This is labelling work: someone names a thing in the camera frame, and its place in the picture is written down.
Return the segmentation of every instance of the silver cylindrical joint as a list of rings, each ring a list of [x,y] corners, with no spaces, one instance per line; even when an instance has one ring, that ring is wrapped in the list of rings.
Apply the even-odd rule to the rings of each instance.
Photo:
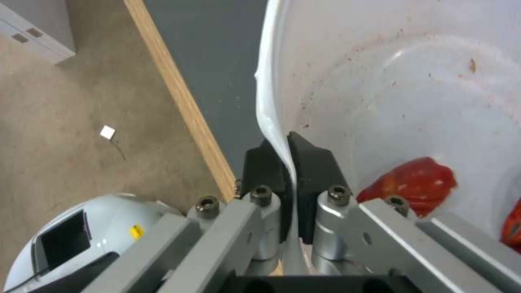
[[[255,187],[251,192],[250,201],[260,207],[269,206],[271,203],[271,188],[266,185]]]
[[[401,196],[388,196],[384,201],[402,216],[407,217],[409,213],[409,202],[405,198]]]
[[[336,206],[345,206],[349,204],[351,198],[351,190],[342,185],[330,186],[327,191],[327,201]]]
[[[264,224],[264,235],[253,260],[268,260],[274,257],[279,249],[280,239],[280,199],[271,193],[271,188],[259,186],[243,198],[259,206]]]
[[[188,210],[187,218],[199,222],[203,232],[208,230],[226,205],[215,197],[202,197]]]
[[[342,193],[342,195],[332,199],[332,193],[336,195]],[[337,230],[340,223],[347,217],[349,210],[357,205],[355,200],[350,201],[349,198],[346,199],[343,196],[351,197],[348,188],[332,186],[322,192],[317,199],[313,254],[317,253],[323,258],[333,261],[344,260],[349,254],[348,247],[338,236]]]

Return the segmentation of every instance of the white plastic bucket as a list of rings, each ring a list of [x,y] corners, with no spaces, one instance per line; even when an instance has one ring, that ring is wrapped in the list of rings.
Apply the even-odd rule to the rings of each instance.
[[[330,149],[358,194],[430,156],[451,211],[498,239],[521,195],[521,2],[270,0],[257,118],[294,178],[286,135]]]

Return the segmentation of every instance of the red food scrap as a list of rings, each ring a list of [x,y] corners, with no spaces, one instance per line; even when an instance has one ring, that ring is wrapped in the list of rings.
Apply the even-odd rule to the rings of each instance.
[[[521,253],[521,200],[518,200],[503,224],[501,242]]]
[[[358,202],[401,196],[411,209],[424,217],[437,208],[456,187],[452,170],[430,157],[421,157],[384,174],[358,195]]]

